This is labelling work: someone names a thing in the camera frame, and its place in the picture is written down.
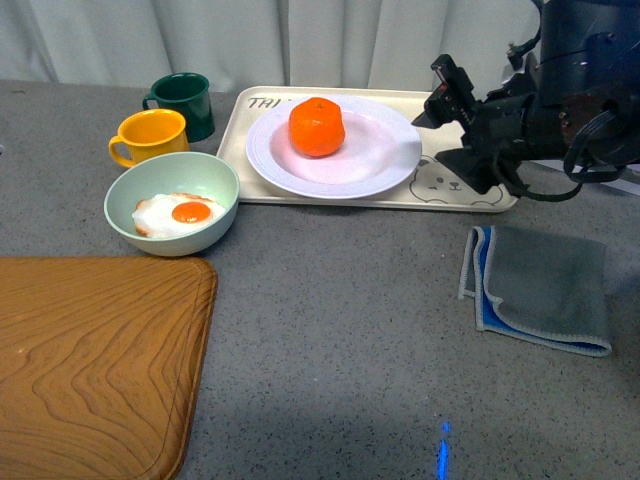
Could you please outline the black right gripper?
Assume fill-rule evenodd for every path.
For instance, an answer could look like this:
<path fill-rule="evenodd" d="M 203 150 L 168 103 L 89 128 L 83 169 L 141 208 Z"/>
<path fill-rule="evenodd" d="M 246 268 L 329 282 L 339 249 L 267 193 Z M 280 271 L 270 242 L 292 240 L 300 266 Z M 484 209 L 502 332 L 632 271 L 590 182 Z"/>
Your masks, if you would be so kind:
<path fill-rule="evenodd" d="M 457 121 L 463 148 L 435 159 L 478 194 L 503 183 L 528 160 L 560 159 L 567 173 L 618 173 L 630 164 L 630 87 L 597 86 L 549 96 L 533 84 L 503 87 L 483 101 L 449 54 L 431 64 L 440 85 L 411 124 L 441 127 Z"/>

